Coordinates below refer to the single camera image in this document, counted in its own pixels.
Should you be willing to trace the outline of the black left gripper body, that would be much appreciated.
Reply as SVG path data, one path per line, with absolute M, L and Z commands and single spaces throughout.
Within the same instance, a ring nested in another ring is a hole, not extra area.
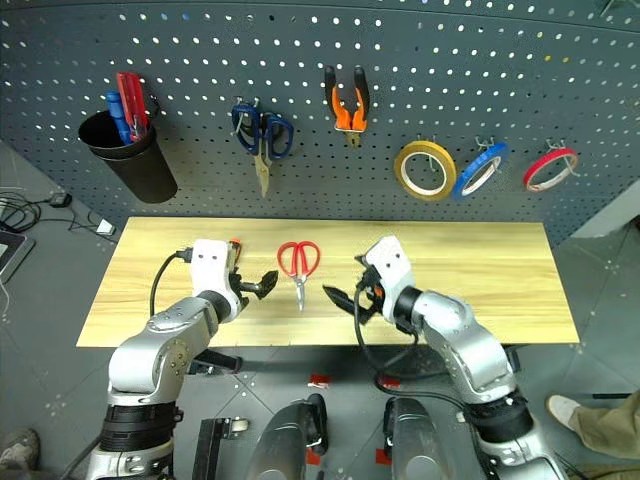
M 242 294 L 240 289 L 242 277 L 238 273 L 239 260 L 242 251 L 241 242 L 231 239 L 228 243 L 228 258 L 226 262 L 227 300 L 230 305 L 229 317 L 237 317 L 248 305 L 249 299 Z

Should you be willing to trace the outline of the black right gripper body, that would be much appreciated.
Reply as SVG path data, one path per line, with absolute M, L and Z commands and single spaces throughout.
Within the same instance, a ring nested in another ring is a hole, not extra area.
M 370 302 L 369 306 L 361 306 L 359 299 L 356 299 L 358 307 L 358 323 L 365 325 L 375 314 L 381 314 L 385 300 L 385 292 L 381 285 L 381 277 L 377 270 L 372 267 L 366 267 L 361 279 L 356 285 L 358 291 L 357 296 L 364 294 Z

